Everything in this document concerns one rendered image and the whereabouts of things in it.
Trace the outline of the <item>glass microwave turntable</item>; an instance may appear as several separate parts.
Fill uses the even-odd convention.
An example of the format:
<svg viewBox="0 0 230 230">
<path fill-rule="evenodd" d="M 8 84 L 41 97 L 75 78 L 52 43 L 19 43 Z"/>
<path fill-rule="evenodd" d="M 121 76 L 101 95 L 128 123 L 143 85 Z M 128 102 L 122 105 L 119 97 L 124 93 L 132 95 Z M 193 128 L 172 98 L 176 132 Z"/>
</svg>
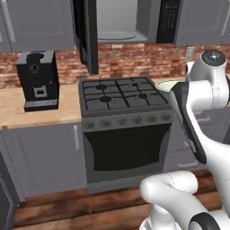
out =
<svg viewBox="0 0 230 230">
<path fill-rule="evenodd" d="M 99 40 L 130 40 L 135 37 L 135 33 L 126 31 L 102 31 L 98 34 Z"/>
</svg>

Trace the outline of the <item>grey drawer front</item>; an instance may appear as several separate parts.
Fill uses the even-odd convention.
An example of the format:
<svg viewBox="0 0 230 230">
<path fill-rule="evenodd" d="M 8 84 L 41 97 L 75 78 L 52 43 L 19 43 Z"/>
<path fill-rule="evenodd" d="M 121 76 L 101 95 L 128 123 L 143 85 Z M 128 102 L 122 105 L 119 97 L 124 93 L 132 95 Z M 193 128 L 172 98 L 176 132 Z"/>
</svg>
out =
<svg viewBox="0 0 230 230">
<path fill-rule="evenodd" d="M 180 168 L 178 163 L 187 164 L 198 162 L 191 152 L 190 145 L 187 141 L 182 141 L 180 144 L 171 142 L 169 138 L 167 153 L 164 161 L 164 172 L 168 173 L 177 170 L 194 170 L 199 168 L 198 165 L 195 167 Z"/>
<path fill-rule="evenodd" d="M 210 117 L 210 121 L 198 122 L 202 132 L 219 142 L 224 140 L 228 125 L 230 123 L 230 108 L 224 108 L 222 110 L 203 111 L 200 115 L 196 115 L 198 118 Z M 170 135 L 170 141 L 175 143 L 181 143 L 187 141 L 181 124 L 176 116 L 173 117 L 172 132 Z"/>
</svg>

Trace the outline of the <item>grey stove with gas hob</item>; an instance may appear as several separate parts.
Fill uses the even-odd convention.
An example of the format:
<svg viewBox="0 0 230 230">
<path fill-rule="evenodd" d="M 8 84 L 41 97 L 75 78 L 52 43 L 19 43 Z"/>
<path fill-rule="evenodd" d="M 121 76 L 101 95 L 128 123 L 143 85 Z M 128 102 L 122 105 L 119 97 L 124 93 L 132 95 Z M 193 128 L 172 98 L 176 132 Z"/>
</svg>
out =
<svg viewBox="0 0 230 230">
<path fill-rule="evenodd" d="M 172 124 L 172 107 L 148 77 L 85 80 L 79 83 L 78 90 L 83 140 L 84 134 L 89 132 Z M 165 113 L 172 115 L 171 121 L 162 121 L 161 116 Z M 156 116 L 156 122 L 148 122 L 146 118 L 149 115 Z M 143 119 L 138 125 L 133 123 L 136 116 Z M 121 126 L 119 124 L 121 119 L 127 119 L 127 124 Z M 109 120 L 111 126 L 103 128 L 102 120 Z M 84 127 L 86 121 L 92 121 L 95 124 L 94 128 L 86 129 Z M 97 193 L 136 186 L 150 174 L 152 173 L 128 179 L 88 183 L 88 190 L 91 193 Z"/>
</svg>

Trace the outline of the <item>grey microwave oven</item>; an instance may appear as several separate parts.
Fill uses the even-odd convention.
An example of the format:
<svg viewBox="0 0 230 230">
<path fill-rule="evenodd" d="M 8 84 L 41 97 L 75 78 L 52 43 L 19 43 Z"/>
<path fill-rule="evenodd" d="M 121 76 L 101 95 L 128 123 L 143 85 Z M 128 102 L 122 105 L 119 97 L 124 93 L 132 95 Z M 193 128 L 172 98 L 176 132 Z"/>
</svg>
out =
<svg viewBox="0 0 230 230">
<path fill-rule="evenodd" d="M 102 31 L 126 31 L 136 34 L 136 37 L 130 40 L 98 41 L 174 43 L 181 1 L 96 0 L 97 36 Z"/>
</svg>

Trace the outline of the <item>dark grey appliance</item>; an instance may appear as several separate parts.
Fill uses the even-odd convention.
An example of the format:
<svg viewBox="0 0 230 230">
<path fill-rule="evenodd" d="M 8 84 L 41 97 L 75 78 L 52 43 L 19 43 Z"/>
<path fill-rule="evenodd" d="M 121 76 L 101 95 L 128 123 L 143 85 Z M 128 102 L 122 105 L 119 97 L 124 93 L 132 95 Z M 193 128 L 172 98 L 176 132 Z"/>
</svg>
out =
<svg viewBox="0 0 230 230">
<path fill-rule="evenodd" d="M 19 205 L 19 197 L 0 153 L 0 230 L 13 229 L 14 216 Z"/>
</svg>

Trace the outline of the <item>grey wall cupboard door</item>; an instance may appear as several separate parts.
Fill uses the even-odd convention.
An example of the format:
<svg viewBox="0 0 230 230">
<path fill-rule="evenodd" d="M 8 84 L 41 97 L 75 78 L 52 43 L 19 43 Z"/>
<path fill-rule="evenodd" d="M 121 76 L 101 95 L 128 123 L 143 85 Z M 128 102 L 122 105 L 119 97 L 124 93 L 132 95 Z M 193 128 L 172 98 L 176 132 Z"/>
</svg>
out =
<svg viewBox="0 0 230 230">
<path fill-rule="evenodd" d="M 7 0 L 7 5 L 16 42 L 11 41 L 5 17 L 4 22 L 13 51 L 75 47 L 72 0 Z"/>
<path fill-rule="evenodd" d="M 176 45 L 217 44 L 225 0 L 182 0 Z"/>
<path fill-rule="evenodd" d="M 11 52 L 10 42 L 4 25 L 4 17 L 0 7 L 0 52 Z"/>
<path fill-rule="evenodd" d="M 227 2 L 228 2 L 228 6 L 227 6 L 227 11 L 228 11 L 228 7 L 230 6 L 230 0 L 227 0 Z M 221 37 L 222 43 L 228 43 L 229 41 L 230 41 L 230 18 L 228 19 L 225 35 Z"/>
</svg>

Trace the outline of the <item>black microwave door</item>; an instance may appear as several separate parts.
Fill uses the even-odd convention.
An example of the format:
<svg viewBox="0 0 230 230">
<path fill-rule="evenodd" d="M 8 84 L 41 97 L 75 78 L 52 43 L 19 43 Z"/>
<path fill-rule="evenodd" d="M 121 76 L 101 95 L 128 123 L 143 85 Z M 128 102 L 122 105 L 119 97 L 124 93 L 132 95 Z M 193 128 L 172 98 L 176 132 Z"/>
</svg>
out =
<svg viewBox="0 0 230 230">
<path fill-rule="evenodd" d="M 99 74 L 96 0 L 73 0 L 75 41 L 90 75 Z"/>
</svg>

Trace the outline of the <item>pale green bowl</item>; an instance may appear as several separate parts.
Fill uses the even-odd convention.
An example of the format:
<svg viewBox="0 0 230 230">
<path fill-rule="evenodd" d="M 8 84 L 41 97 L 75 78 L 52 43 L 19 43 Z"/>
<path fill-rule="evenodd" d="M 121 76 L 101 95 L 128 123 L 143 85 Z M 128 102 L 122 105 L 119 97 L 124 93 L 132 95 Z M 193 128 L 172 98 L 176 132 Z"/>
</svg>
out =
<svg viewBox="0 0 230 230">
<path fill-rule="evenodd" d="M 180 80 L 164 80 L 158 83 L 157 88 L 165 93 L 168 93 L 179 82 Z"/>
</svg>

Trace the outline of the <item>grey base cupboard door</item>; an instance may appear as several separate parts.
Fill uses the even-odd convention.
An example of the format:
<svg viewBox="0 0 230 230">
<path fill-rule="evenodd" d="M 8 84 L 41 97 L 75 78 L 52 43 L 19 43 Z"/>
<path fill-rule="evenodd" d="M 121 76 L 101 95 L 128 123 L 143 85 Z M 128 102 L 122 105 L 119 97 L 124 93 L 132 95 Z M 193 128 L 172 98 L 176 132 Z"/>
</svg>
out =
<svg viewBox="0 0 230 230">
<path fill-rule="evenodd" d="M 75 148 L 74 125 L 78 127 L 79 150 Z M 24 197 L 87 186 L 79 123 L 8 129 L 2 137 Z"/>
</svg>

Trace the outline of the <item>black glass oven door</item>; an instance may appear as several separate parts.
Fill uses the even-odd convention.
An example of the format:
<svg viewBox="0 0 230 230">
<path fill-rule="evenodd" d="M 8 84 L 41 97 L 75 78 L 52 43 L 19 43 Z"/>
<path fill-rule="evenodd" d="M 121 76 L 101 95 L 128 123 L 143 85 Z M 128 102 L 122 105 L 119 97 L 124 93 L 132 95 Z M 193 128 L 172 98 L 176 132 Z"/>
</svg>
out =
<svg viewBox="0 0 230 230">
<path fill-rule="evenodd" d="M 89 184 L 161 173 L 171 123 L 84 134 Z"/>
</svg>

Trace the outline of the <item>black coffee machine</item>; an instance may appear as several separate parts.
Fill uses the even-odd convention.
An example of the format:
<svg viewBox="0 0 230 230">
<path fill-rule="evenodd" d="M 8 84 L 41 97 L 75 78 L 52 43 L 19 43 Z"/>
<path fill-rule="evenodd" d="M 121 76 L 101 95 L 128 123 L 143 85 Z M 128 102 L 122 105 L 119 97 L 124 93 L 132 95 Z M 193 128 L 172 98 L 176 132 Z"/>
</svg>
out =
<svg viewBox="0 0 230 230">
<path fill-rule="evenodd" d="M 55 52 L 23 52 L 16 68 L 25 98 L 24 110 L 57 110 L 59 81 Z"/>
</svg>

